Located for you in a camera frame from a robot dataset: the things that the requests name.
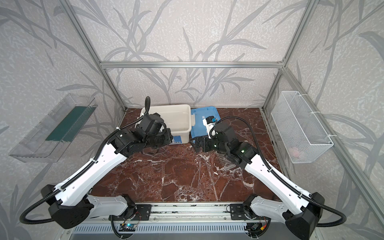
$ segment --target white wire mesh basket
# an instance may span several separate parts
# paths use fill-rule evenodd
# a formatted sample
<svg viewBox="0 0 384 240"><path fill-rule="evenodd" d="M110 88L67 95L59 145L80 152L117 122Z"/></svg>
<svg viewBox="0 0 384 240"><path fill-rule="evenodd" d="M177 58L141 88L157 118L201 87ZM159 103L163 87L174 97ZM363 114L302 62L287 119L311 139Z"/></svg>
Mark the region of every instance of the white wire mesh basket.
<svg viewBox="0 0 384 240"><path fill-rule="evenodd" d="M298 91L282 91L272 118L293 163L315 161L333 141Z"/></svg>

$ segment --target blue plastic lid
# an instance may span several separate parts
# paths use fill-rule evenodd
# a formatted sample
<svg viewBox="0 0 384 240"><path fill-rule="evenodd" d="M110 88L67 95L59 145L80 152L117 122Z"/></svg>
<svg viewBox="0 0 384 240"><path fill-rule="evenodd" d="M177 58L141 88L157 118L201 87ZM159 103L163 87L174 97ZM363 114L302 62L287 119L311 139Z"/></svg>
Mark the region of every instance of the blue plastic lid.
<svg viewBox="0 0 384 240"><path fill-rule="evenodd" d="M205 108L193 108L191 109L191 115L195 114L195 126L192 126L191 137L199 137L207 135L207 128L203 124L203 119L214 116L217 120L220 120L220 116L215 107Z"/></svg>

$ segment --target red marble surface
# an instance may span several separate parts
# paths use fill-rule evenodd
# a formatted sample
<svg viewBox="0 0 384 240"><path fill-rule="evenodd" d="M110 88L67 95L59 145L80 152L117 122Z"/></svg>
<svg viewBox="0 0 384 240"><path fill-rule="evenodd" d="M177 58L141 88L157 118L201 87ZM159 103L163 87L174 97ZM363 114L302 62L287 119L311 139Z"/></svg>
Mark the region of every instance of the red marble surface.
<svg viewBox="0 0 384 240"><path fill-rule="evenodd" d="M128 109L122 126L135 120L141 109ZM259 140L266 159L278 170L276 155L258 108L219 108L220 117L239 116L247 120ZM246 125L226 120L239 141L253 143ZM107 197L128 194L135 202L226 201L242 202L251 193L277 200L261 181L231 164L216 152L198 153L190 144L145 149L112 169L92 190Z"/></svg>

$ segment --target wall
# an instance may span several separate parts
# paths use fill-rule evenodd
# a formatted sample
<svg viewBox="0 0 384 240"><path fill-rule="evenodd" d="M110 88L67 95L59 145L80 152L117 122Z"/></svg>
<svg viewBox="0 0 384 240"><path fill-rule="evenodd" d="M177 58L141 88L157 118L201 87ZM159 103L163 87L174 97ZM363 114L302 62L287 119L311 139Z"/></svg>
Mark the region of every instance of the wall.
<svg viewBox="0 0 384 240"><path fill-rule="evenodd" d="M328 1L319 4L288 62L356 162L383 196L384 116L383 1ZM285 155L291 179L348 220L320 228L325 239L384 239L384 230L346 174L332 149L310 164L292 164L270 112L280 91L292 90L282 78L266 108L277 144ZM335 219L325 213L322 222Z"/></svg>
<svg viewBox="0 0 384 240"><path fill-rule="evenodd" d="M281 61L307 0L71 0L102 61ZM112 69L128 106L261 106L275 69Z"/></svg>
<svg viewBox="0 0 384 240"><path fill-rule="evenodd" d="M19 215L40 189L82 166L122 117L56 1L0 1L0 238L53 239L59 225L24 225ZM94 96L94 114L57 163L23 163L8 153L68 93ZM49 218L47 205L30 218Z"/></svg>

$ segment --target beige plastic bin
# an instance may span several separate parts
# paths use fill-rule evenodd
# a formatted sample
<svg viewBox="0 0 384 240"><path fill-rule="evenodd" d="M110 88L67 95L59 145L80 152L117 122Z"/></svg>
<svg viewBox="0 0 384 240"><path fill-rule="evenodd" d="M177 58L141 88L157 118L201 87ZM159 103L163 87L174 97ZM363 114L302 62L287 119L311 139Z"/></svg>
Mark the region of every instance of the beige plastic bin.
<svg viewBox="0 0 384 240"><path fill-rule="evenodd" d="M195 115L191 115L191 107L188 104L151 106L149 114L158 113L164 119L165 124L171 130L173 140L171 144L184 144L189 142L189 133L195 126Z"/></svg>

